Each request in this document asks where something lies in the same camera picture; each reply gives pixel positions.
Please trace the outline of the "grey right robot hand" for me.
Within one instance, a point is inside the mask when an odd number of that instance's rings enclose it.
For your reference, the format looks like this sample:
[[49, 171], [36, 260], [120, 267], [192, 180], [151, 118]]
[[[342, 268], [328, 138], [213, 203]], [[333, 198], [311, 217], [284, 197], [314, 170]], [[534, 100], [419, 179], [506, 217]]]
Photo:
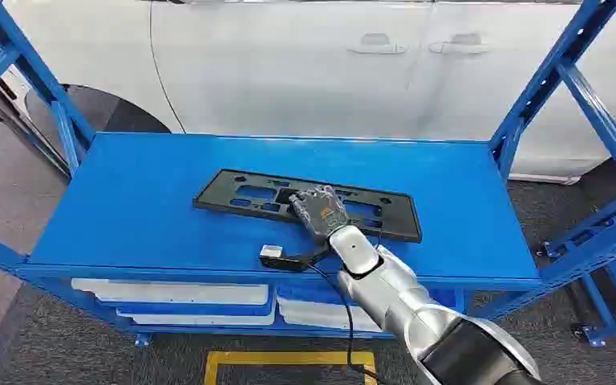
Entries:
[[290, 205], [301, 223], [318, 244], [337, 230], [350, 224], [347, 211], [331, 185], [316, 185], [299, 190], [289, 197]]

